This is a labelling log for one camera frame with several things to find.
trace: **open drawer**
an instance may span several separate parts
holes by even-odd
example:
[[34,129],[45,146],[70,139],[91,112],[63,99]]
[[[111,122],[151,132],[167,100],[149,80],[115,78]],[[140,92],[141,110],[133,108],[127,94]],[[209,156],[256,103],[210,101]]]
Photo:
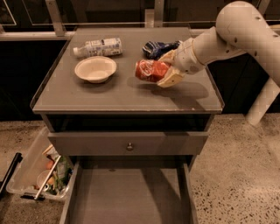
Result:
[[64,223],[198,223],[182,157],[82,157],[61,215]]
[[201,131],[57,132],[48,135],[60,155],[199,155],[208,138]]

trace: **plastic bottle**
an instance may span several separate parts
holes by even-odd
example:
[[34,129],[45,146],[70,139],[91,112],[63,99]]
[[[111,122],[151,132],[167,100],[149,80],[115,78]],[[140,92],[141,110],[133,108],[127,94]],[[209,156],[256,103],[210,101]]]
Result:
[[82,47],[73,48],[77,58],[92,56],[113,56],[123,52],[122,42],[119,38],[105,38],[87,41]]

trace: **drawer handle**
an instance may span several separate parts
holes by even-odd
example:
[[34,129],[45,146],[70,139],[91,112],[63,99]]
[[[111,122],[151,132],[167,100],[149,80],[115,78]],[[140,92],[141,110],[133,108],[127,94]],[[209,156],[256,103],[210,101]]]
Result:
[[134,150],[133,144],[132,143],[128,143],[128,146],[126,146],[126,150],[127,151],[133,151]]

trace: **white bowl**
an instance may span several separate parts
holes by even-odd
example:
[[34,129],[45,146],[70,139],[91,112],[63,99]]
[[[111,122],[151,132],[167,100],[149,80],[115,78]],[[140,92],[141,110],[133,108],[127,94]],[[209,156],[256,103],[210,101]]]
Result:
[[108,79],[116,71],[116,63],[102,56],[94,56],[84,59],[75,68],[76,75],[92,83],[101,83]]

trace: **black handle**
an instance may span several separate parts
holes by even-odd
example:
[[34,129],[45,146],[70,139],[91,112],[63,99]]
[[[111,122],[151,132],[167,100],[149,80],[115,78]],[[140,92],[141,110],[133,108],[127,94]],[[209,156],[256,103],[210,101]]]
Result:
[[5,177],[3,178],[3,181],[0,182],[0,199],[2,198],[2,196],[4,194],[4,190],[7,186],[7,184],[9,183],[9,180],[11,179],[11,176],[14,173],[18,163],[20,163],[22,159],[23,158],[21,156],[21,153],[17,152],[10,164],[8,171],[5,174]]

